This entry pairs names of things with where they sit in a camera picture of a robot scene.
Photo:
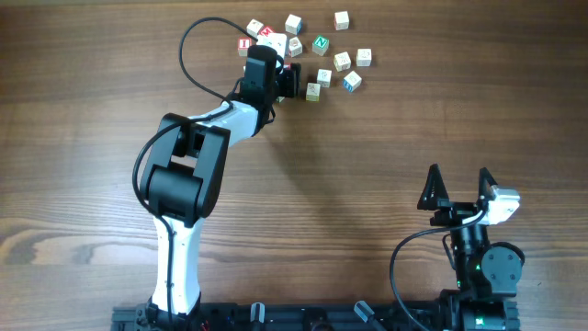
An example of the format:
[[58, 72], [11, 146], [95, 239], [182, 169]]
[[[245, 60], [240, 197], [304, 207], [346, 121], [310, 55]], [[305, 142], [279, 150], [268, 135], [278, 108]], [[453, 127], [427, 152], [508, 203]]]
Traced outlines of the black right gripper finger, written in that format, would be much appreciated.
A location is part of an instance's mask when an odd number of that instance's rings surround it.
[[449, 196], [438, 164], [429, 167], [424, 190], [417, 202], [417, 209], [437, 211], [450, 207]]
[[494, 200], [494, 193], [492, 187], [497, 184], [493, 178], [491, 172], [483, 167], [479, 172], [479, 185], [478, 185], [478, 200], [479, 205], [485, 205], [488, 201]]

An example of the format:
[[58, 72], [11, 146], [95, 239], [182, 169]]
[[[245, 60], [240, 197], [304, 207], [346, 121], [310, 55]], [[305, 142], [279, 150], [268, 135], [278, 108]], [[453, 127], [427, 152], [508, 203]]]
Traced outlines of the violin picture white block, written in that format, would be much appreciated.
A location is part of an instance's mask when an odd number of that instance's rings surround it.
[[306, 88], [306, 100], [318, 102], [320, 100], [322, 86], [317, 83], [308, 83]]

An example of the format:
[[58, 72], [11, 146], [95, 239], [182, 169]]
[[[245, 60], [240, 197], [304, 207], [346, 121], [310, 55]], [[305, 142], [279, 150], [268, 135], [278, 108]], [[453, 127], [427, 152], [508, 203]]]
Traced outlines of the blue letter X block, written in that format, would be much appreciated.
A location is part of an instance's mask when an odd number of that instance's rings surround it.
[[343, 86], [344, 88], [353, 93], [362, 83], [361, 76], [356, 73], [355, 71], [350, 72], [348, 75], [344, 77]]

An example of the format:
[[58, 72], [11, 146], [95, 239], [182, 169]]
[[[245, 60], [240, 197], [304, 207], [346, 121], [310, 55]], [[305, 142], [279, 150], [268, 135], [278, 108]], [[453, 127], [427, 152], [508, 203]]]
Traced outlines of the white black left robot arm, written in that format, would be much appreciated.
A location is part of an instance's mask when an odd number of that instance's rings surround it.
[[248, 51], [239, 90], [200, 116], [166, 114], [141, 150], [133, 171], [139, 201], [153, 216], [158, 239], [158, 279], [152, 305], [172, 316], [199, 305], [198, 257], [202, 227], [212, 214], [231, 146], [256, 136], [275, 118], [273, 105], [300, 90], [301, 66], [277, 51]]

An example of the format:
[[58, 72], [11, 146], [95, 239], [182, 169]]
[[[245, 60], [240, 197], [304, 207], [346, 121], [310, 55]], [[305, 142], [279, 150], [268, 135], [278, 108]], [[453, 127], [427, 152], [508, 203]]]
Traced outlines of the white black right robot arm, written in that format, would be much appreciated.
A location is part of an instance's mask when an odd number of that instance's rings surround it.
[[431, 309], [419, 311], [434, 330], [518, 330], [513, 298], [522, 277], [525, 255], [506, 242], [493, 243], [488, 228], [507, 221], [520, 206], [520, 194], [497, 184], [487, 168], [480, 170], [478, 199], [452, 201], [439, 166], [429, 167], [417, 208], [432, 211], [430, 224], [447, 231], [444, 249], [458, 288], [443, 290]]

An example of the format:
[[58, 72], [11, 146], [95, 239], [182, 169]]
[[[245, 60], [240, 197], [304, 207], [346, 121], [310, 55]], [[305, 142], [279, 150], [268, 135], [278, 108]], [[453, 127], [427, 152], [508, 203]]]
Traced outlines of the red letter I block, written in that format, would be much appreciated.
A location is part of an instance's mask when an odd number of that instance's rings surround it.
[[237, 46], [238, 55], [240, 57], [246, 57], [251, 45], [252, 40], [250, 38], [239, 38]]

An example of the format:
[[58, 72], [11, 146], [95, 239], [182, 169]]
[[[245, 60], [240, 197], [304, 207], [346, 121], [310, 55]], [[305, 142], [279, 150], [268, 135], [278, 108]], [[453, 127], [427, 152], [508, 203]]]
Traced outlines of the shell picture white block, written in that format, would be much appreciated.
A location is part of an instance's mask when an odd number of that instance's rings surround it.
[[288, 55], [292, 58], [302, 54], [303, 45], [298, 37], [291, 38], [288, 41]]

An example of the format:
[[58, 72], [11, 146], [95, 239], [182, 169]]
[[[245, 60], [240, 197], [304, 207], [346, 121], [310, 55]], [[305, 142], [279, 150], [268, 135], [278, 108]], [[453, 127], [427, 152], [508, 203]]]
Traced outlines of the red letter M block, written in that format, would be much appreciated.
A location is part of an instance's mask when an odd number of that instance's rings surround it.
[[258, 33], [258, 37], [268, 37], [271, 33], [275, 33], [275, 31], [270, 26], [264, 26]]

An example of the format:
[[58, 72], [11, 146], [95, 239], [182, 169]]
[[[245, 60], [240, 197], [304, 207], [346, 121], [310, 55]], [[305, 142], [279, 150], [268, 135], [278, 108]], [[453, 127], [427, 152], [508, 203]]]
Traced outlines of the plain white corner block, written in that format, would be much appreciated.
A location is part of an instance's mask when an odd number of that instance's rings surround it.
[[251, 35], [253, 38], [257, 38], [260, 31], [263, 29], [265, 25], [256, 19], [252, 19], [246, 26], [247, 33]]

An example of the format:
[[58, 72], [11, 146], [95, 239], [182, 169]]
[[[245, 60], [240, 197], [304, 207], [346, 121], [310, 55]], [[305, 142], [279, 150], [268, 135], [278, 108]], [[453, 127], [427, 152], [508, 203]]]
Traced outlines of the blue sided white block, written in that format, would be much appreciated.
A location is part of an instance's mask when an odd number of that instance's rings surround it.
[[289, 14], [285, 22], [285, 31], [293, 35], [298, 35], [302, 28], [302, 18]]

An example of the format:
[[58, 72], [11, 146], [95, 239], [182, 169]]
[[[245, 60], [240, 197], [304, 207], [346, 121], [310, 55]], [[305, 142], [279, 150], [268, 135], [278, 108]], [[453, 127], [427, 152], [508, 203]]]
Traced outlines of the green letter N block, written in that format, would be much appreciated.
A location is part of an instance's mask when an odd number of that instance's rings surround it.
[[324, 54], [328, 51], [330, 41], [322, 35], [318, 35], [311, 46], [311, 49], [314, 53], [324, 56]]

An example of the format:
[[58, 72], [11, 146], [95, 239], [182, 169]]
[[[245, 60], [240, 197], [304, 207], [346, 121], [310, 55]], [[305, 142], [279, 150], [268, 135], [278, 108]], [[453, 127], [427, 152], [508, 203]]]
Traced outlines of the letter K white block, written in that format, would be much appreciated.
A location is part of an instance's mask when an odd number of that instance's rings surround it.
[[337, 72], [348, 70], [351, 67], [351, 59], [347, 51], [337, 53], [334, 56], [334, 66]]

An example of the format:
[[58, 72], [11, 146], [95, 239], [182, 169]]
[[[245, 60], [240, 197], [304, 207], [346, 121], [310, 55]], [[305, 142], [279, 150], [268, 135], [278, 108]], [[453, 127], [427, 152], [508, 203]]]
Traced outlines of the far white number block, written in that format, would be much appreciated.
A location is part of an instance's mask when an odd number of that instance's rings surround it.
[[336, 30], [349, 29], [350, 18], [347, 11], [334, 13], [334, 27]]

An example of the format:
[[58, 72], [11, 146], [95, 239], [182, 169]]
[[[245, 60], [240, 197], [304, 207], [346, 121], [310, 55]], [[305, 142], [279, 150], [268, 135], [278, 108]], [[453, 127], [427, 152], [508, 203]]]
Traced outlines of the yarn ball white block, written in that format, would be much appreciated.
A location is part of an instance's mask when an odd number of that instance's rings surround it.
[[356, 52], [356, 65], [359, 67], [368, 67], [372, 62], [371, 49], [358, 49]]

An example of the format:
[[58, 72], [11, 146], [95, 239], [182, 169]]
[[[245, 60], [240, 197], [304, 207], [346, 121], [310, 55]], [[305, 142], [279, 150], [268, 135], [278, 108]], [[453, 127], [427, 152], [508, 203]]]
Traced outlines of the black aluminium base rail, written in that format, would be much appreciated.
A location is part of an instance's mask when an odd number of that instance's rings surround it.
[[203, 303], [194, 313], [173, 314], [152, 303], [116, 308], [113, 330], [496, 330], [521, 328], [515, 302], [440, 301], [408, 302], [407, 311], [397, 303], [265, 305], [255, 302]]

